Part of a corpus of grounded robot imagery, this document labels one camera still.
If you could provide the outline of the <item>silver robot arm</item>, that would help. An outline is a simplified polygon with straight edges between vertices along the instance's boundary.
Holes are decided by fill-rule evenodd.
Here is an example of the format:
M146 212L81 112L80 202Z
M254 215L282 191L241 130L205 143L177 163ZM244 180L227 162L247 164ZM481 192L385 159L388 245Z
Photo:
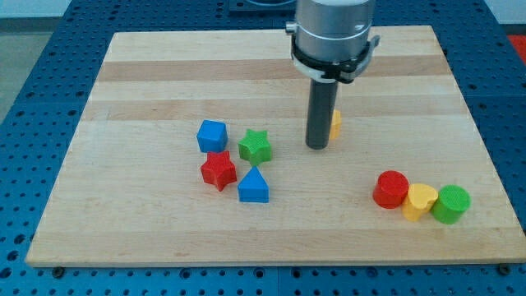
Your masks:
M375 0L298 0L285 31L309 58L348 61L367 46L375 6Z

